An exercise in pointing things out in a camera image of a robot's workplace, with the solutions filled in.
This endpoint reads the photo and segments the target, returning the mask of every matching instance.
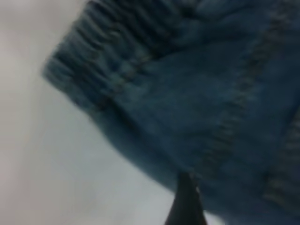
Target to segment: stitching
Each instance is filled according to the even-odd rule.
[[[232,145],[244,118],[248,97],[255,80],[282,44],[285,28],[296,14],[297,3],[299,0],[280,0],[272,11],[269,27],[262,33],[242,65],[242,74],[237,80],[234,98],[225,110],[225,117],[212,133],[207,150],[203,152],[195,166],[199,178],[215,177],[220,166],[232,154]]]

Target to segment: blue denim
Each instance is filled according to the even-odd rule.
[[[300,224],[300,0],[91,0],[45,77],[229,225]]]

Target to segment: white wall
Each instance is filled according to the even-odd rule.
[[[40,77],[83,3],[0,0],[1,225],[162,225],[172,204]]]

